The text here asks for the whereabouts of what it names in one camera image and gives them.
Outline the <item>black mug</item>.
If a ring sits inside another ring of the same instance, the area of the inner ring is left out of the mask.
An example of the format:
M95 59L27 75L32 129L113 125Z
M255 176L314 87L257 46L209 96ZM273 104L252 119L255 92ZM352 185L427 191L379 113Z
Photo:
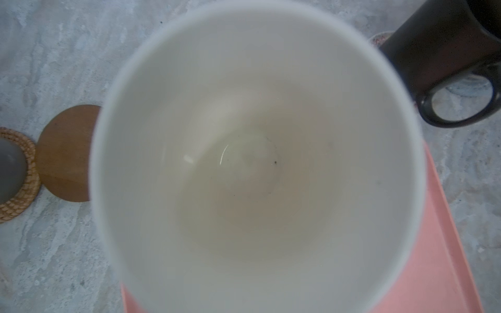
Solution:
M429 125L464 127L500 110L499 1L426 1L380 50ZM432 104L434 94L469 74L490 82L490 101L463 120L439 116Z

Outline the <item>cream mug back row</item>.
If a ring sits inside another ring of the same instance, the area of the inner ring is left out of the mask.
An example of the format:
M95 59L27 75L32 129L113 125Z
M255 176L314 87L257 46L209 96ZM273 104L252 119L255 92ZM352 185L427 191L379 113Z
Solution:
M395 69L293 1L220 1L156 32L109 89L90 158L104 251L148 312L369 312L425 186Z

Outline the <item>grey mug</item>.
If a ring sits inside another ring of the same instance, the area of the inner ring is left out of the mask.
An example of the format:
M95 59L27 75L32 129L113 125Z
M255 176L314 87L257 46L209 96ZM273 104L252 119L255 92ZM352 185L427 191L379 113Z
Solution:
M1 204L15 197L27 176L27 160L20 146L1 138Z

